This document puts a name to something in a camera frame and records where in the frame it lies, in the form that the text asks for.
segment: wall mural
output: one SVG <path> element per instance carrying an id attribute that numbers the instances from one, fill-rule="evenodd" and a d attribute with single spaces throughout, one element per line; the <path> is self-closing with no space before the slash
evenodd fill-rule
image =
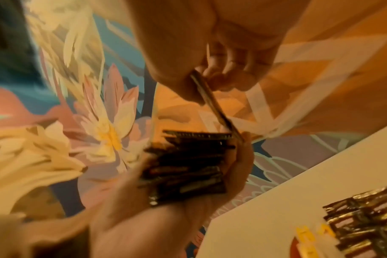
<path id="1" fill-rule="evenodd" d="M 387 125 L 387 26 L 365 30 L 387 16 L 387 1 L 368 1 L 349 19 L 341 11 L 349 3 L 336 2 L 325 11 L 338 13 L 336 23 L 307 11 L 253 89 L 216 93 L 237 127 L 253 134 L 255 160 L 243 192 L 212 218 Z M 104 200 L 163 128 L 221 130 L 207 107 L 150 77 L 130 29 L 105 12 L 82 0 L 23 0 L 22 7 L 35 63 L 22 65 L 42 78 L 21 87 L 20 67 L 0 75 L 17 78 L 0 80 L 0 213 L 27 221 L 72 216 Z M 0 5 L 9 15 L 15 8 Z M 312 21 L 322 27 L 305 32 Z M 181 258 L 196 255 L 209 222 Z"/>

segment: yellow flower center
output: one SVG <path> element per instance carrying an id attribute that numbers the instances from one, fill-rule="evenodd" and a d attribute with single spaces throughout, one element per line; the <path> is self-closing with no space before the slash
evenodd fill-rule
<path id="1" fill-rule="evenodd" d="M 113 147 L 115 150 L 121 150 L 121 141 L 118 137 L 116 129 L 111 123 L 108 125 L 108 132 L 99 132 L 99 137 L 102 141 L 106 141 L 108 147 Z"/>

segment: hand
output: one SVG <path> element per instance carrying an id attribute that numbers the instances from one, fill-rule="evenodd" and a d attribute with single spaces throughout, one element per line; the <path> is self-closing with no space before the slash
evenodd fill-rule
<path id="1" fill-rule="evenodd" d="M 151 76 L 182 98 L 199 102 L 202 98 L 188 77 L 193 69 L 203 73 L 213 90 L 250 89 L 271 67 L 309 0 L 124 3 Z"/>
<path id="2" fill-rule="evenodd" d="M 177 257 L 204 221 L 245 186 L 254 156 L 249 134 L 244 137 L 246 142 L 237 145 L 237 150 L 230 150 L 221 167 L 227 188 L 223 195 L 150 208 L 148 190 L 137 187 L 142 170 L 151 160 L 145 157 L 120 179 L 91 223 L 91 257 Z"/>

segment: stack of cards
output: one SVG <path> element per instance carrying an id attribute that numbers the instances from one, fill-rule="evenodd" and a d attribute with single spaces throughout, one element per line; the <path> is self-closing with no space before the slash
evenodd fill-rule
<path id="1" fill-rule="evenodd" d="M 226 193 L 219 165 L 225 152 L 234 149 L 231 133 L 163 131 L 169 143 L 152 144 L 146 152 L 157 155 L 141 177 L 142 187 L 151 187 L 152 206 L 183 201 L 204 194 Z"/>

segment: white table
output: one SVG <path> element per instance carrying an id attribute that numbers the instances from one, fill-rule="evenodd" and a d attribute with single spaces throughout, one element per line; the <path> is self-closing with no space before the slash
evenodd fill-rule
<path id="1" fill-rule="evenodd" d="M 214 219 L 197 258 L 289 258 L 296 227 L 322 206 L 387 185 L 387 127 Z"/>

